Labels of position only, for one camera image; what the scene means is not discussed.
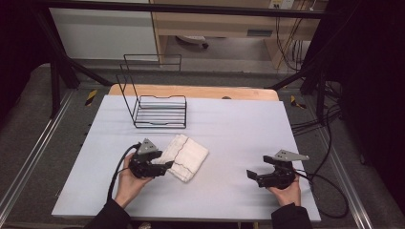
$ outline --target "wall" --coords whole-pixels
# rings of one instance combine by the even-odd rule
[[[118,60],[124,54],[157,54],[150,12],[51,9],[51,13],[71,58]],[[139,59],[157,60],[155,56]]]

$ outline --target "metal frame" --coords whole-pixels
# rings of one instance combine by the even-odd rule
[[[137,3],[117,3],[117,2],[86,2],[86,1],[69,1],[69,0],[32,0],[29,2],[32,7],[32,12],[35,19],[41,26],[43,32],[52,47],[50,56],[53,58],[51,66],[53,78],[53,114],[60,108],[60,98],[58,94],[59,76],[65,80],[68,88],[77,88],[79,81],[75,75],[74,69],[85,73],[89,77],[105,86],[111,86],[112,83],[103,79],[99,75],[87,70],[71,59],[63,50],[62,45],[56,39],[55,34],[50,29],[49,22],[44,17],[44,9],[59,8],[59,9],[78,9],[78,10],[124,10],[124,11],[153,11],[153,12],[176,12],[176,13],[203,13],[203,14],[221,14],[221,15],[244,15],[244,16],[265,16],[265,17],[288,17],[288,18],[311,18],[311,19],[336,19],[342,16],[341,12],[335,11],[298,11],[298,10],[272,10],[272,9],[244,9],[244,8],[227,8],[227,7],[207,7],[207,6],[178,6],[178,5],[163,5],[163,4],[137,4]],[[305,77],[307,74],[313,73],[319,68],[318,63],[311,63],[311,68],[304,68],[298,74],[290,77],[283,82],[269,89],[278,90],[298,78]],[[345,192],[351,200],[352,213],[355,217],[359,228],[373,228],[370,220],[365,212],[362,203],[352,184],[338,159],[335,151],[332,151],[333,167],[338,171],[338,176]]]
[[[156,64],[152,64],[152,63],[139,63],[137,60],[131,60],[128,59],[129,56],[157,56],[157,57],[168,57],[168,56],[175,56],[179,59],[179,63],[156,63]],[[124,61],[125,64],[121,64],[120,68],[121,68],[121,72],[125,73],[127,72],[128,74],[134,73],[134,72],[141,72],[142,69],[137,70],[137,69],[133,69],[131,67],[136,67],[136,66],[178,66],[178,69],[173,71],[174,73],[180,73],[181,72],[181,62],[182,62],[182,56],[181,54],[124,54]]]
[[[187,127],[187,99],[184,95],[139,96],[132,75],[118,74],[116,78],[136,128],[185,129]],[[130,104],[127,98],[127,87],[133,90],[131,93],[135,95],[133,104]]]

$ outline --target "black cable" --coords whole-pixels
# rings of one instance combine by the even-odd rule
[[[327,130],[328,130],[328,134],[329,134],[330,139],[329,139],[329,143],[328,143],[328,150],[327,150],[327,153],[325,154],[325,156],[324,156],[324,158],[322,159],[321,163],[320,163],[320,164],[318,165],[318,167],[315,169],[315,172],[314,172],[314,173],[311,173],[311,174],[310,174],[310,173],[307,173],[306,171],[297,170],[297,171],[302,171],[302,172],[306,173],[306,174],[307,174],[306,176],[303,175],[303,174],[300,174],[300,173],[298,173],[298,172],[296,172],[296,171],[294,171],[294,173],[295,173],[296,175],[298,175],[298,176],[300,176],[300,177],[303,177],[303,178],[305,178],[305,179],[307,179],[307,180],[309,181],[309,185],[310,185],[310,187],[311,187],[311,189],[312,189],[312,192],[313,192],[313,190],[314,190],[314,181],[313,181],[313,180],[314,180],[316,177],[319,177],[319,178],[323,179],[323,180],[326,181],[329,185],[331,185],[334,189],[336,189],[336,190],[339,192],[339,194],[343,197],[343,199],[344,199],[344,201],[345,201],[345,211],[344,211],[344,213],[341,214],[341,215],[337,215],[337,216],[336,216],[336,215],[332,215],[332,214],[326,213],[325,211],[323,211],[323,210],[320,209],[320,208],[318,208],[318,210],[319,210],[319,212],[320,212],[321,214],[323,214],[324,216],[327,216],[327,217],[329,217],[329,218],[332,218],[332,219],[341,219],[341,218],[344,218],[344,217],[349,213],[349,201],[348,201],[346,195],[345,195],[345,194],[343,193],[343,191],[342,191],[337,185],[335,185],[333,182],[331,182],[330,180],[328,180],[327,178],[325,178],[325,177],[323,177],[323,176],[318,175],[319,170],[323,167],[323,165],[325,164],[325,162],[327,161],[327,159],[328,159],[328,157],[329,157],[329,155],[330,155],[331,140],[332,140],[332,138],[331,138],[331,130],[330,130],[330,119],[331,119],[331,118],[335,118],[335,116],[340,113],[340,109],[335,109],[336,106],[338,106],[338,104],[334,104],[333,106],[331,106],[331,107],[328,109],[328,112],[327,112],[327,114],[326,114],[326,126],[327,126]],[[313,126],[313,125],[314,125],[313,123],[318,124],[317,119],[312,120],[312,121],[310,121],[310,122],[305,122],[304,124],[299,124],[298,127],[305,127],[305,128],[307,128],[308,125]]]
[[[298,43],[298,48],[297,48],[297,53],[295,56],[295,69],[298,70],[298,63],[301,65],[302,64],[302,54],[303,54],[303,41],[299,40],[299,41],[295,41],[295,44]]]
[[[298,21],[298,24],[296,25],[296,27],[294,27],[294,30],[291,32],[291,34],[290,34],[288,40],[297,32],[298,26],[301,24],[301,21],[302,21],[302,20],[303,20],[303,18],[301,18],[301,19]],[[280,17],[276,17],[276,37],[277,37],[277,40],[276,40],[276,41],[277,41],[277,46],[278,46],[278,48],[279,48],[279,51],[280,51],[280,53],[282,54],[283,60],[284,60],[284,62],[286,63],[286,65],[287,65],[290,69],[292,69],[292,70],[299,71],[299,70],[295,69],[294,67],[292,67],[292,66],[289,64],[289,62],[288,62],[288,57],[287,57],[286,53],[284,52],[283,46],[282,46],[282,44],[281,44],[281,40],[280,40],[280,36],[279,36],[279,30],[280,30]]]
[[[119,170],[118,173],[120,174],[122,171],[127,170],[129,168],[133,168],[133,167],[123,168],[123,169]]]
[[[334,111],[334,113],[330,114],[329,123],[332,123],[341,114],[340,109],[333,110],[333,111]],[[321,125],[321,126],[317,126],[315,128],[312,128],[312,129],[308,130],[308,128],[310,128],[312,126],[316,126],[316,125]],[[322,124],[320,123],[320,121],[318,119],[315,119],[315,120],[309,122],[308,124],[304,123],[304,124],[299,125],[299,126],[294,126],[294,127],[291,128],[291,130],[293,131],[294,136],[298,136],[298,135],[303,135],[305,133],[308,133],[308,132],[311,132],[311,131],[314,131],[314,130],[317,130],[317,129],[320,129],[320,128],[324,128],[324,127],[325,126],[322,126]]]
[[[303,175],[303,174],[298,173],[297,171],[304,172],[304,173],[306,173],[307,175],[305,176],[305,175]],[[341,214],[341,215],[331,215],[331,214],[329,214],[329,213],[326,213],[325,211],[323,211],[322,209],[320,209],[320,208],[318,207],[319,213],[321,213],[321,214],[323,214],[324,216],[327,216],[327,217],[329,217],[329,218],[332,218],[332,219],[342,219],[342,218],[344,218],[344,217],[349,213],[349,210],[350,210],[350,209],[349,209],[349,200],[348,200],[348,198],[346,197],[345,193],[343,193],[343,191],[342,191],[341,188],[339,188],[337,185],[335,185],[333,182],[331,182],[331,181],[330,181],[329,179],[327,179],[326,177],[323,177],[323,176],[320,176],[320,175],[316,175],[316,174],[309,174],[309,173],[307,173],[307,172],[304,171],[304,170],[297,170],[297,171],[294,171],[294,174],[296,174],[296,175],[298,175],[298,176],[300,176],[300,177],[303,177],[303,178],[307,179],[307,180],[309,181],[309,185],[310,185],[310,187],[311,187],[312,192],[314,191],[314,184],[315,184],[315,182],[313,181],[313,179],[314,179],[315,177],[319,177],[319,178],[323,179],[324,181],[326,181],[326,182],[327,182],[330,186],[332,186],[334,189],[336,189],[337,192],[339,192],[339,194],[342,196],[343,200],[345,201],[345,211],[344,211],[343,214]]]
[[[328,157],[329,157],[329,155],[330,155],[330,149],[331,149],[331,130],[330,130],[330,124],[329,124],[329,113],[330,113],[330,110],[333,108],[333,107],[335,107],[335,106],[338,106],[337,104],[335,104],[335,105],[333,105],[333,106],[331,106],[329,109],[328,109],[328,112],[327,112],[327,131],[328,131],[328,135],[329,135],[329,142],[328,142],[328,150],[327,150],[327,153],[325,154],[325,156],[324,156],[324,159],[322,160],[322,162],[319,164],[319,166],[318,166],[318,168],[316,168],[316,170],[315,170],[315,172],[313,172],[313,174],[316,176],[317,174],[318,174],[318,172],[319,172],[319,170],[322,168],[322,166],[325,164],[325,162],[327,161],[327,159],[328,159]]]
[[[119,170],[119,167],[121,166],[122,161],[125,159],[125,157],[128,155],[128,153],[129,153],[132,149],[137,149],[137,148],[139,148],[139,146],[140,146],[140,143],[137,144],[137,145],[132,145],[131,147],[129,147],[128,150],[126,150],[125,153],[122,155],[122,158],[119,160],[118,166],[117,166],[117,168],[116,168],[116,171],[114,172],[113,178],[112,178],[111,183],[110,183],[110,188],[108,189],[107,201],[113,198],[114,185],[116,184],[116,179],[117,179],[118,174],[119,174],[121,171],[123,171],[123,170],[125,170],[125,169],[128,169],[128,168],[124,168],[124,169],[122,169],[121,171],[118,171],[118,170]]]

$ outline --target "black wire dish rack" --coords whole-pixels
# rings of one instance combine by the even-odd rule
[[[187,120],[187,99],[184,95],[167,97],[139,95],[134,76],[131,74],[128,56],[121,64],[122,74],[116,75],[129,114],[136,128],[185,129]]]

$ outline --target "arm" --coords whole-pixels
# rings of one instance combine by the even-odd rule
[[[84,228],[85,229],[126,229],[131,218],[124,208],[140,193],[140,190],[152,180],[151,177],[136,178],[128,169],[133,154],[124,159],[123,170],[119,174],[115,199],[109,199],[103,209]]]
[[[280,209],[271,214],[274,229],[312,228],[307,209],[301,207],[301,189],[298,176],[286,189],[282,190],[275,187],[267,189],[277,197],[281,206]]]

